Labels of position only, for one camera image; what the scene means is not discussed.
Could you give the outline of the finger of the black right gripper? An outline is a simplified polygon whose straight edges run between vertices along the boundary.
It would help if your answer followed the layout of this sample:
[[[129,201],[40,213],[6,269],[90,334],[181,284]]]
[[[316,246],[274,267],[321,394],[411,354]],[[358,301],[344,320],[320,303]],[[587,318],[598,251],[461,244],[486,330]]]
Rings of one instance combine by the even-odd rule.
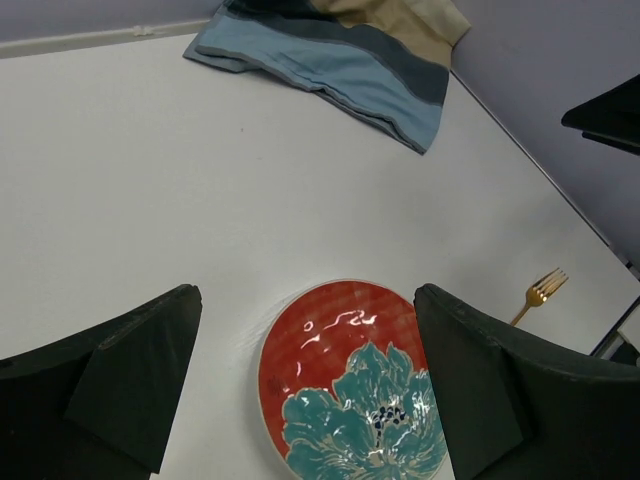
[[[639,153],[639,76],[567,111],[561,124],[583,138]]]

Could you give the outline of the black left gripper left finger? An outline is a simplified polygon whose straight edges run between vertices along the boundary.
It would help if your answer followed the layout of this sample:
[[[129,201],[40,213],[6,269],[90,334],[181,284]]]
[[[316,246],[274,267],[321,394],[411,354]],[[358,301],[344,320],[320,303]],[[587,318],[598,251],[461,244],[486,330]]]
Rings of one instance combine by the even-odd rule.
[[[92,328],[1,362],[4,479],[159,473],[202,313],[183,284]]]

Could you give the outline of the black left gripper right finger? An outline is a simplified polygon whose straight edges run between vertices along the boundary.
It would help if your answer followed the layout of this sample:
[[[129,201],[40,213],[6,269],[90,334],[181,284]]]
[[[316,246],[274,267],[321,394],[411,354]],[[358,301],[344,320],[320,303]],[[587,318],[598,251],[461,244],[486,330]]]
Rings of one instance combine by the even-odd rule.
[[[638,478],[638,367],[543,340],[434,284],[414,307],[456,478]]]

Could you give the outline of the gold fork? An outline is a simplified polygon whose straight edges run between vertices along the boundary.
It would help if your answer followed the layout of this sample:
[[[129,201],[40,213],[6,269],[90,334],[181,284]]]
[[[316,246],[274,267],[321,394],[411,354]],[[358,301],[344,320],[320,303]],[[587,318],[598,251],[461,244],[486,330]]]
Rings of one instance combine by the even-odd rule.
[[[525,292],[524,306],[511,320],[510,325],[517,325],[530,309],[544,305],[568,279],[569,276],[564,271],[556,268],[535,281]]]

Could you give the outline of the red floral ceramic plate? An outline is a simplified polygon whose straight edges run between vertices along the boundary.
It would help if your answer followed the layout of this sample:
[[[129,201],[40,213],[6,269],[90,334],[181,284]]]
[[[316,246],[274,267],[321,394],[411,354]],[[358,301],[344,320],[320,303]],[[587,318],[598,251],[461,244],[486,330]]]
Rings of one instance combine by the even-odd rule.
[[[298,479],[432,479],[448,452],[414,307],[364,280],[288,301],[259,349],[257,395]]]

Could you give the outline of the striped blue beige placemat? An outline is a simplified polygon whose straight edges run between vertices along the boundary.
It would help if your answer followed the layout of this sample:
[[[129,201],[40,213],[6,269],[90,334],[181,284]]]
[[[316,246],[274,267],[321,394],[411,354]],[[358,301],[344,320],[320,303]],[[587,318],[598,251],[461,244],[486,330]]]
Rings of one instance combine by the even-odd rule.
[[[183,56],[265,72],[424,154],[470,28],[451,1],[224,1]]]

